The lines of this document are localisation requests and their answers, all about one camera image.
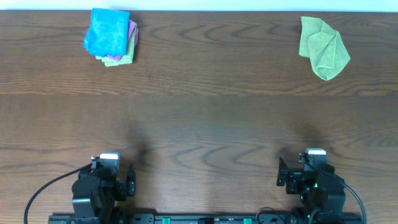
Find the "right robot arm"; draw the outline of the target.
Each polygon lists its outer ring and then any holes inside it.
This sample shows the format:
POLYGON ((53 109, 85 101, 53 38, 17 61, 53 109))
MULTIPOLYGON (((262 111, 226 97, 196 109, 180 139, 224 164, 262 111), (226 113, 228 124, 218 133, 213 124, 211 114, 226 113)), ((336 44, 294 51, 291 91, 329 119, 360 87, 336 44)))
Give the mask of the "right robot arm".
POLYGON ((335 168, 326 156, 300 156, 301 169, 289 168, 279 159, 278 186, 285 186, 287 194, 300 195, 301 208, 293 209, 287 223, 344 223, 343 206, 346 200, 343 179, 335 175, 335 168))

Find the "green microfiber cloth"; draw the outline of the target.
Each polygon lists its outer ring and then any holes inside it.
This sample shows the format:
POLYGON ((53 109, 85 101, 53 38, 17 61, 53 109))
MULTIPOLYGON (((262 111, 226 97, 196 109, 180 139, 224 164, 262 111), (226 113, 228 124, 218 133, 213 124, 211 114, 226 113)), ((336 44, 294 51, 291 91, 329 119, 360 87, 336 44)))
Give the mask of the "green microfiber cloth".
POLYGON ((351 60, 340 33, 322 19, 301 17, 299 52, 310 60, 313 72, 322 80, 335 78, 351 60))

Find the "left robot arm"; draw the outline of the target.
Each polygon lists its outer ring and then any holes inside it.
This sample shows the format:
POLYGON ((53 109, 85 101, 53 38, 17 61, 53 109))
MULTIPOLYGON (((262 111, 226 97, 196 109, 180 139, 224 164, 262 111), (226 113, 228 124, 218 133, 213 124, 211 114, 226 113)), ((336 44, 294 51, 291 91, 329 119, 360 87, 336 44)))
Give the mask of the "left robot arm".
POLYGON ((129 217, 115 206, 136 194, 136 173, 129 166, 125 179, 118 180, 118 167, 109 165, 91 166, 78 174, 72 185, 72 204, 76 224, 129 223, 129 217))

